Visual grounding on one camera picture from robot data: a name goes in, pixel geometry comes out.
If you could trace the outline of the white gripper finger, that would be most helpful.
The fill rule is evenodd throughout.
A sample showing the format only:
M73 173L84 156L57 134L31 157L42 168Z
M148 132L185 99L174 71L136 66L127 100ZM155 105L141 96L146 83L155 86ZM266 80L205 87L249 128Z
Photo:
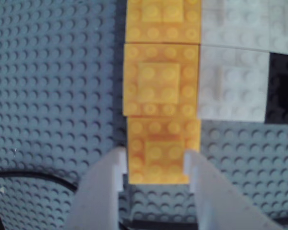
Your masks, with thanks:
M119 192L127 173L127 153L116 147L81 178L64 224L66 230L118 230Z
M189 149L184 154L184 173L194 194L200 230L282 230L243 195L207 158Z

